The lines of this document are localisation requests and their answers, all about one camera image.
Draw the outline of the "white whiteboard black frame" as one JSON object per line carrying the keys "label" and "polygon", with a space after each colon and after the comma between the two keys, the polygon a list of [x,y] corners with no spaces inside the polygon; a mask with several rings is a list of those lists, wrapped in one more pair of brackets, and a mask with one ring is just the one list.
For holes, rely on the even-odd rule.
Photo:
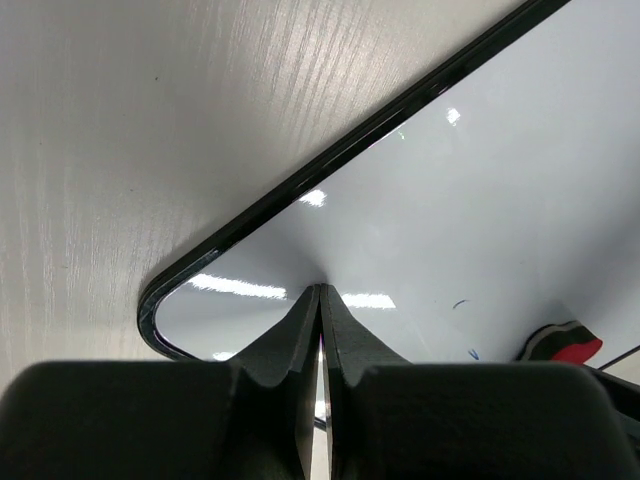
{"label": "white whiteboard black frame", "polygon": [[639,349],[639,5],[529,1],[157,276],[143,339],[226,361],[309,287],[413,364],[548,324]]}

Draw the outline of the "red whiteboard eraser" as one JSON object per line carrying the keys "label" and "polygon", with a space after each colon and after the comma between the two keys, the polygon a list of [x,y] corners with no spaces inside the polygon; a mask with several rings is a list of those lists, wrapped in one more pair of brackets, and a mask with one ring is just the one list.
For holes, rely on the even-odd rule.
{"label": "red whiteboard eraser", "polygon": [[577,320],[548,324],[529,336],[516,361],[560,361],[583,365],[602,346],[603,341]]}

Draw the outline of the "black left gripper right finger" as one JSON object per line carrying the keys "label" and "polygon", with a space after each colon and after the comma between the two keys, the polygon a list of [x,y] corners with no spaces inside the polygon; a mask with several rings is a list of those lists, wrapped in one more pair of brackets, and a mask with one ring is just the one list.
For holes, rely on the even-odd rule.
{"label": "black left gripper right finger", "polygon": [[639,390],[559,362],[413,364],[320,289],[335,479],[635,479]]}

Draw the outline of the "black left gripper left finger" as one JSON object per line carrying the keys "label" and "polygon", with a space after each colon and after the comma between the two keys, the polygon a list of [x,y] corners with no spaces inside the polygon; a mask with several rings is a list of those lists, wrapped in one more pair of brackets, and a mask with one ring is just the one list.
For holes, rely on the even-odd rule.
{"label": "black left gripper left finger", "polygon": [[320,290],[223,361],[52,361],[1,398],[5,479],[306,479]]}

